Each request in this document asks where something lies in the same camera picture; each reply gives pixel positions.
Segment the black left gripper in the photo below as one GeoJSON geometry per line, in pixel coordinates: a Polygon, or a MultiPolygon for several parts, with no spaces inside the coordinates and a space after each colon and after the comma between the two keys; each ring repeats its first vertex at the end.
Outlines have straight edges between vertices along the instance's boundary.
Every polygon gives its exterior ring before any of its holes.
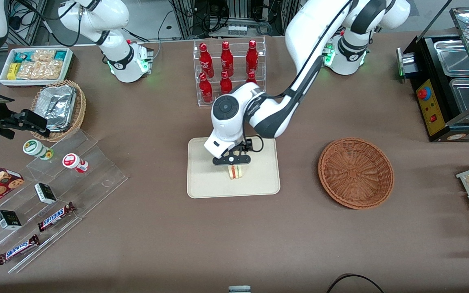
{"type": "MultiPolygon", "coordinates": [[[[234,155],[246,155],[248,152],[253,152],[253,141],[252,139],[242,139],[242,141],[234,147],[234,155]]],[[[234,169],[235,165],[229,165],[229,169],[234,169]]]]}

